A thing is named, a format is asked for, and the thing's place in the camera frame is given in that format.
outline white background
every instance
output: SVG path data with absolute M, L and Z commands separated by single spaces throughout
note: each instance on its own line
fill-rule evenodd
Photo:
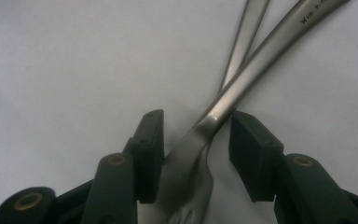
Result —
M 258 46 L 294 0 L 271 0 Z M 173 148 L 217 94 L 245 1 L 0 1 L 0 203 L 29 187 L 58 195 L 93 178 L 142 115 L 165 111 Z M 239 108 L 358 194 L 358 0 L 313 28 Z M 228 161 L 209 154 L 205 223 L 276 223 Z

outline metal handle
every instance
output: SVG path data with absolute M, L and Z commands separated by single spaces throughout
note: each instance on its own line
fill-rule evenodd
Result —
M 303 34 L 348 1 L 301 0 L 296 3 L 226 85 L 200 120 L 167 156 L 166 162 L 171 162 L 171 158 L 180 157 L 182 160 L 175 159 L 180 161 L 179 166 L 193 164 L 252 84 Z

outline yellow ring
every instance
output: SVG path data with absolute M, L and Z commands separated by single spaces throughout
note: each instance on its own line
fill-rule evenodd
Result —
M 26 199 L 29 199 L 31 197 L 36 197 L 32 202 L 25 202 Z M 42 202 L 43 195 L 39 192 L 31 192 L 25 195 L 22 195 L 15 203 L 14 203 L 14 209 L 18 211 L 24 211 L 28 210 L 30 208 L 33 208 L 37 206 L 40 202 Z
M 306 166 L 306 167 L 310 167 L 312 166 L 312 161 L 308 160 L 305 157 L 295 157 L 293 159 L 297 164 L 302 165 L 302 166 Z

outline clamp jaw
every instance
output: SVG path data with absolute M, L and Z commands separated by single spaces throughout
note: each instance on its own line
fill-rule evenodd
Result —
M 279 224 L 358 224 L 358 196 L 341 189 L 315 159 L 283 155 L 255 117 L 235 112 L 229 158 L 253 202 L 273 202 Z M 137 223 L 137 201 L 152 203 L 164 159 L 163 111 L 144 115 L 122 153 L 100 160 L 93 180 L 56 197 L 29 188 L 0 206 L 2 223 Z

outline white surface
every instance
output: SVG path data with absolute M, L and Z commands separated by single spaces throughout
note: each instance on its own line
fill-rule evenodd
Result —
M 258 45 L 294 0 L 271 0 Z M 215 97 L 244 1 L 0 1 L 0 203 L 32 186 L 62 194 L 119 152 L 142 115 L 165 111 L 169 150 Z M 358 194 L 358 0 L 311 30 L 239 108 Z M 276 223 L 210 151 L 205 223 Z

